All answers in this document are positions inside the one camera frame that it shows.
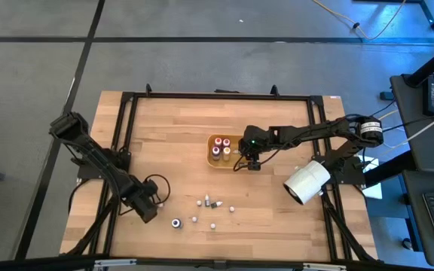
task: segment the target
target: wooden tray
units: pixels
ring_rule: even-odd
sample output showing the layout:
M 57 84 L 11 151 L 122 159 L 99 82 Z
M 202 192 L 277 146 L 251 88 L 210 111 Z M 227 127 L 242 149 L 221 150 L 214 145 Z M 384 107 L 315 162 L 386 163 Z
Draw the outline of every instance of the wooden tray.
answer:
M 222 141 L 224 139 L 231 140 L 231 158 L 229 161 L 224 161 L 222 159 L 222 154 L 220 159 L 215 161 L 212 157 L 212 148 L 214 147 L 214 140 L 216 138 L 221 138 Z M 239 160 L 240 154 L 235 154 L 236 150 L 239 150 L 239 140 L 242 138 L 241 135 L 211 135 L 207 140 L 207 162 L 210 166 L 215 167 L 216 169 L 233 169 L 234 164 Z M 244 157 L 240 161 L 241 163 L 247 163 L 248 160 Z

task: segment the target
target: white cap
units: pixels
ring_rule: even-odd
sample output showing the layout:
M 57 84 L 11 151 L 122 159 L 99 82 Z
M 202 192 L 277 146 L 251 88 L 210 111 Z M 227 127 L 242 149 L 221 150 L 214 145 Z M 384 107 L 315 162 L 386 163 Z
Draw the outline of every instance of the white cap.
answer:
M 214 148 L 212 148 L 212 153 L 213 153 L 214 155 L 219 154 L 219 153 L 220 153 L 220 149 L 219 149 L 219 147 L 214 147 Z
M 172 227 L 180 228 L 181 225 L 182 225 L 182 222 L 180 221 L 180 219 L 176 218 L 176 219 L 172 220 Z

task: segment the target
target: wooden tabletop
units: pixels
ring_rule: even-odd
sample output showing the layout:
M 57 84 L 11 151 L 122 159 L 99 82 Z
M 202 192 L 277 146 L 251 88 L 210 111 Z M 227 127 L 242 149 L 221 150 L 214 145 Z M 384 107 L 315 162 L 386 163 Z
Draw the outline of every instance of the wooden tabletop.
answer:
M 344 115 L 341 98 L 325 96 L 329 120 Z M 103 91 L 91 136 L 109 148 L 118 114 L 121 92 Z M 130 106 L 127 106 L 124 123 Z M 316 122 L 319 114 L 315 108 Z M 206 161 L 207 139 L 212 134 L 242 135 L 247 125 L 309 125 L 305 102 L 220 99 L 139 99 L 130 144 L 130 174 L 143 180 L 158 173 L 166 176 L 171 195 L 158 215 L 144 224 L 135 212 L 119 216 L 115 225 L 112 256 L 194 258 L 228 260 L 330 261 L 322 204 L 318 196 L 304 206 L 283 189 L 296 166 L 305 166 L 313 155 L 310 142 L 281 151 L 259 172 L 214 169 Z M 123 144 L 124 131 L 119 146 Z M 343 139 L 332 139 L 338 148 Z M 261 155 L 264 160 L 270 154 Z M 160 197 L 167 187 L 160 179 Z M 90 181 L 76 194 L 66 226 L 61 252 L 70 250 L 93 223 L 102 187 Z M 362 195 L 341 185 L 348 227 L 366 251 L 377 257 Z M 206 194 L 224 204 L 216 209 L 199 207 Z M 235 212 L 228 211 L 229 206 Z M 191 218 L 198 217 L 193 223 Z M 171 221 L 179 218 L 182 229 Z M 104 225 L 98 251 L 102 250 Z M 338 255 L 342 256 L 335 226 Z

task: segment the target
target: table leg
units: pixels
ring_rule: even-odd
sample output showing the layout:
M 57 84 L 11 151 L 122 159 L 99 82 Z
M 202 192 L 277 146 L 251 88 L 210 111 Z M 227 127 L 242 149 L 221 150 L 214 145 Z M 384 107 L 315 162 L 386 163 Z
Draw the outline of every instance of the table leg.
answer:
M 374 169 L 368 170 L 365 173 L 366 187 L 372 187 L 381 181 L 396 176 L 405 169 L 416 169 L 411 151 L 400 154 L 388 162 L 385 162 Z

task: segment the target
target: small bottle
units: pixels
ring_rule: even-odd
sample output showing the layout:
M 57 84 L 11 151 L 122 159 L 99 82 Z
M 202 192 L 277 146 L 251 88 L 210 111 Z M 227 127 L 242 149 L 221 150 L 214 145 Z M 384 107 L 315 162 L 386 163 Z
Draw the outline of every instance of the small bottle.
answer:
M 205 206 L 210 207 L 210 197 L 209 195 L 205 195 Z
M 222 141 L 222 145 L 223 145 L 224 147 L 230 147 L 230 146 L 231 146 L 231 140 L 229 140 L 229 139 L 224 139 L 224 140 Z
M 212 158 L 215 161 L 219 161 L 219 159 L 220 159 L 220 148 L 219 147 L 212 148 Z
M 180 219 L 176 218 L 172 220 L 172 227 L 176 229 L 181 229 L 184 226 L 184 224 L 180 221 Z
M 214 209 L 214 208 L 217 208 L 217 207 L 221 206 L 222 203 L 223 203 L 223 202 L 214 202 L 214 203 L 212 203 L 212 204 L 210 205 L 210 207 L 212 207 L 212 209 Z
M 214 145 L 216 146 L 216 147 L 221 147 L 222 146 L 222 139 L 221 138 L 216 138 L 215 140 L 214 140 Z
M 231 158 L 231 149 L 229 147 L 225 147 L 222 153 L 222 159 L 224 161 L 229 161 L 229 159 Z

